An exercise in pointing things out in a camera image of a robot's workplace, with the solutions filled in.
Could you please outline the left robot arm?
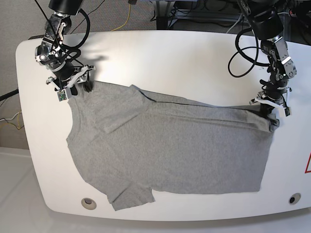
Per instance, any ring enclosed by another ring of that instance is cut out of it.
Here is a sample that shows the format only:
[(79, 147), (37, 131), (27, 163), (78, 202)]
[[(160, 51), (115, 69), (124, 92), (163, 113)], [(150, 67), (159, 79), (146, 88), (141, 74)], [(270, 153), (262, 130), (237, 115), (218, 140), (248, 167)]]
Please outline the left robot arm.
[[(281, 33), (284, 30), (275, 8), (274, 0), (239, 0), (242, 15), (247, 19), (249, 28), (241, 30), (235, 39), (237, 54), (251, 62), (251, 67), (266, 67), (270, 74), (268, 81), (260, 80), (261, 91), (250, 104), (259, 103), (264, 115), (277, 109), (281, 117), (291, 115), (287, 104), (291, 88), (289, 80), (296, 75), (296, 68), (288, 54), (288, 46)], [(252, 32), (255, 37), (255, 58), (246, 55), (239, 46), (239, 39)]]

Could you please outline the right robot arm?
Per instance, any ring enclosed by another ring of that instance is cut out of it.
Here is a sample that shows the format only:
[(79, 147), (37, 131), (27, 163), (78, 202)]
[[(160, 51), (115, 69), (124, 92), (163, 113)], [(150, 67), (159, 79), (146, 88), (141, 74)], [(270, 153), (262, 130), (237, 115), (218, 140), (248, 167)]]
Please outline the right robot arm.
[[(90, 20), (81, 8), (82, 0), (51, 0), (49, 8), (53, 10), (50, 18), (46, 16), (37, 2), (41, 13), (46, 19), (45, 33), (40, 46), (35, 49), (35, 60), (45, 66), (54, 76), (46, 80), (57, 92), (59, 101), (67, 100), (78, 94), (76, 84), (82, 84), (86, 92), (93, 88), (90, 72), (94, 66), (84, 65), (78, 61), (81, 55), (80, 47), (86, 42), (90, 33)], [(71, 29), (71, 16), (82, 14), (86, 20), (86, 33), (75, 46), (64, 43), (64, 35)]]

